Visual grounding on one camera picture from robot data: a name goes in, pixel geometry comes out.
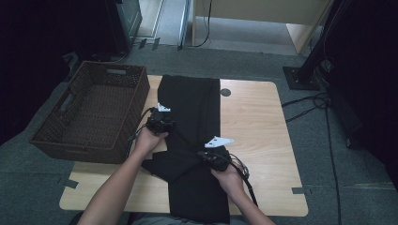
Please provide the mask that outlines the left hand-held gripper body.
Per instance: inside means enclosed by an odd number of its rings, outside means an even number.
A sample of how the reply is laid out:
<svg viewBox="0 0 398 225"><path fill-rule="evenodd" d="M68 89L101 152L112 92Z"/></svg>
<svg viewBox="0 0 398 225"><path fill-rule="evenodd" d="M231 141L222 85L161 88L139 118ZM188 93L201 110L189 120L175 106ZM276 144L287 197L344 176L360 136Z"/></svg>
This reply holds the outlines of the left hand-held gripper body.
<svg viewBox="0 0 398 225"><path fill-rule="evenodd" d="M150 116L147 118L145 126L154 134L170 132L175 124L171 116L171 109L160 103L154 108L149 109Z"/></svg>

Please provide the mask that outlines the black pants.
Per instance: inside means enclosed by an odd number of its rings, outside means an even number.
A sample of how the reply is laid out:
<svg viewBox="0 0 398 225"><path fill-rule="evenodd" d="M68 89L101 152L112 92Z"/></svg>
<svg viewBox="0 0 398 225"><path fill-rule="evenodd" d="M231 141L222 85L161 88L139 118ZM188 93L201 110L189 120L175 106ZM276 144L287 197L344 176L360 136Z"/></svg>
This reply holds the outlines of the black pants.
<svg viewBox="0 0 398 225"><path fill-rule="evenodd" d="M220 81L165 75L158 102L174 122L165 138L167 149L142 167L168 183L170 214L200 223L228 223L228 198L210 167L199 156L221 134Z"/></svg>

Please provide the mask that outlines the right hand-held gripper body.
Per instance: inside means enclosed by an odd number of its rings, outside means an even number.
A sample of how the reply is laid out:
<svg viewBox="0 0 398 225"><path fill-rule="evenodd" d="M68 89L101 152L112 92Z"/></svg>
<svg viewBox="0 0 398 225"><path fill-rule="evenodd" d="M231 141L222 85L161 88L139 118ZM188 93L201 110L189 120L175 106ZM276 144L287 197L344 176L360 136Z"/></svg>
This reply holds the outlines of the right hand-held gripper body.
<svg viewBox="0 0 398 225"><path fill-rule="evenodd" d="M224 172L227 169L232 159L225 146L232 142L232 139L214 136L205 144L204 152L208 152L214 158L212 162L206 161L211 169L218 172Z"/></svg>

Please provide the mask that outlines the beige wooden furniture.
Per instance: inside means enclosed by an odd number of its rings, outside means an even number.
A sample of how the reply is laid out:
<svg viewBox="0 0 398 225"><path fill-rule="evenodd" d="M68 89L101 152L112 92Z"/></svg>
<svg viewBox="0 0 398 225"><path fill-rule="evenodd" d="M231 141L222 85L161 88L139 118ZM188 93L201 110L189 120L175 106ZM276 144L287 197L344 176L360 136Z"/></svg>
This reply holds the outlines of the beige wooden furniture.
<svg viewBox="0 0 398 225"><path fill-rule="evenodd" d="M193 17L284 23L297 53L303 53L334 0L191 0Z"/></svg>

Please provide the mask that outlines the brown wicker basket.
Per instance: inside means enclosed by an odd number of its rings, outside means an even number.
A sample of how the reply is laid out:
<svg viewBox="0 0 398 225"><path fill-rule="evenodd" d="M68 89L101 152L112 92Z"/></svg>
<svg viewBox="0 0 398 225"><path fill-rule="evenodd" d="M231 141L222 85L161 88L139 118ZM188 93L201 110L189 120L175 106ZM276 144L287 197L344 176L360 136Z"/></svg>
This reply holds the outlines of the brown wicker basket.
<svg viewBox="0 0 398 225"><path fill-rule="evenodd" d="M30 142L51 158L120 164L149 89L143 66L84 61Z"/></svg>

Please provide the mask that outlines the grey metal rail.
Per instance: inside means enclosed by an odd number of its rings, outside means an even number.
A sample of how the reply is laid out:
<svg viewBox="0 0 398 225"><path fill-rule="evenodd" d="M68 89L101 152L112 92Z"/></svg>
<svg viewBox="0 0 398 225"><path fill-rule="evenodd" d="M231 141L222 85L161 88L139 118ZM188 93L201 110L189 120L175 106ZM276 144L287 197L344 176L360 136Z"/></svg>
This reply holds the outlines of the grey metal rail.
<svg viewBox="0 0 398 225"><path fill-rule="evenodd" d="M177 42L178 51L181 51L183 49L185 43L190 10L191 10L191 0L185 0L181 21L180 21L179 32L178 32L178 42Z"/></svg>

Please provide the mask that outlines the dark curtain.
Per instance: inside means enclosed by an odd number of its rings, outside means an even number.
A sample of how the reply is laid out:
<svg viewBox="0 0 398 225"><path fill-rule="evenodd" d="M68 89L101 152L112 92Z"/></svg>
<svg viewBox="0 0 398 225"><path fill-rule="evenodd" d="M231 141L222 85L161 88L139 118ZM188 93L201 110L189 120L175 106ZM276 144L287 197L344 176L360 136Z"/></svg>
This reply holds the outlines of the dark curtain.
<svg viewBox="0 0 398 225"><path fill-rule="evenodd" d="M91 53L81 38L103 0L0 0L0 145L22 132L69 75L64 59Z"/></svg>
<svg viewBox="0 0 398 225"><path fill-rule="evenodd" d="M325 35L345 133L385 165L398 191L398 0L338 0Z"/></svg>

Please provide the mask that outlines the black stand base plate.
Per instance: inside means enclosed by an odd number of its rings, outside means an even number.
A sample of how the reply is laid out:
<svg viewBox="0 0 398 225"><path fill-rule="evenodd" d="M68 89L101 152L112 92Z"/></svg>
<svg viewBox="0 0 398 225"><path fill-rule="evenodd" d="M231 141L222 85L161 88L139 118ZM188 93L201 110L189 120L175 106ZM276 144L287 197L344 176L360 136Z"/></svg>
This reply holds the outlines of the black stand base plate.
<svg viewBox="0 0 398 225"><path fill-rule="evenodd" d="M283 74L291 90L318 91L320 89L316 78L300 67L283 67Z"/></svg>

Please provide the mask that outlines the person's left hand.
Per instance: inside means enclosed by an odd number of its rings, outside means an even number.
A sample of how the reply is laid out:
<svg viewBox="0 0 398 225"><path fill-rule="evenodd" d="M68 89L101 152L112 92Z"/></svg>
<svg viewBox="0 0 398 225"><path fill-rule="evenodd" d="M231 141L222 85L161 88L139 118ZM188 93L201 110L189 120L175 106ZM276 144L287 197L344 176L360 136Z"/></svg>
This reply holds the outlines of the person's left hand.
<svg viewBox="0 0 398 225"><path fill-rule="evenodd" d="M168 132L154 134L147 127L142 128L131 155L135 158L145 158L167 136Z"/></svg>

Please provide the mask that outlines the black cabinet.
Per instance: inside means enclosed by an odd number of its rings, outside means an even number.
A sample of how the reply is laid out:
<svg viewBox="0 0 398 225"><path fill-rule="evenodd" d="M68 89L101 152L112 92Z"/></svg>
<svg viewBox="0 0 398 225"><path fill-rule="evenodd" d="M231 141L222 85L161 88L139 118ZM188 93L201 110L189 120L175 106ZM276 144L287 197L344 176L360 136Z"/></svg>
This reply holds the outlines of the black cabinet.
<svg viewBox="0 0 398 225"><path fill-rule="evenodd" d="M106 0L118 53L128 53L143 20L139 0Z"/></svg>

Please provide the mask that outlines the black slanted stand pole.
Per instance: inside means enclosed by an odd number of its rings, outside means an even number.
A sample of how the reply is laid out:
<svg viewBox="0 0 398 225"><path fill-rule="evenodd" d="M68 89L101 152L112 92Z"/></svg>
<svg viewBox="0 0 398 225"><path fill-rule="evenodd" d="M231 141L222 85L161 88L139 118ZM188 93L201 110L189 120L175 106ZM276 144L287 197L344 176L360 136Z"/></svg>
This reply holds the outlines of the black slanted stand pole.
<svg viewBox="0 0 398 225"><path fill-rule="evenodd" d="M320 39L317 41L314 49L311 51L306 61L299 69L298 81L300 83L311 83L314 75L314 68L320 61L327 59L326 41L329 37L329 33L333 30L335 23L337 23L341 17L342 11L344 10L345 1L350 0L334 0L329 11L329 16L327 17L326 23L321 32Z"/></svg>

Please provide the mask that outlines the person's right hand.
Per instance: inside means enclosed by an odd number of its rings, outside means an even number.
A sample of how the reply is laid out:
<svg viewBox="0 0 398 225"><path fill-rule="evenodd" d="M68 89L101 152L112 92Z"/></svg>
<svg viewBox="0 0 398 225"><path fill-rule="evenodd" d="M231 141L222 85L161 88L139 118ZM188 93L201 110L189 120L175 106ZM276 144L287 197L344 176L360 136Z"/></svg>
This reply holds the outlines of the person's right hand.
<svg viewBox="0 0 398 225"><path fill-rule="evenodd" d="M229 165L224 172L215 171L213 169L210 171L219 181L224 192L234 203L246 197L243 180L239 175L240 167L236 163Z"/></svg>

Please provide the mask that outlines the person's grey trouser lap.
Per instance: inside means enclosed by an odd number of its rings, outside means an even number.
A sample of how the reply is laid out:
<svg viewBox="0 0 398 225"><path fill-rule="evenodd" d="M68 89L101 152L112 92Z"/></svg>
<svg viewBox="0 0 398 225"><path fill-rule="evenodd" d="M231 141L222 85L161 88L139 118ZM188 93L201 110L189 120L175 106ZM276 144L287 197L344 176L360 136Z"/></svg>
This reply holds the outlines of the person's grey trouser lap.
<svg viewBox="0 0 398 225"><path fill-rule="evenodd" d="M167 214L131 213L128 225L249 225L249 223L241 216L230 217L227 223L205 223Z"/></svg>

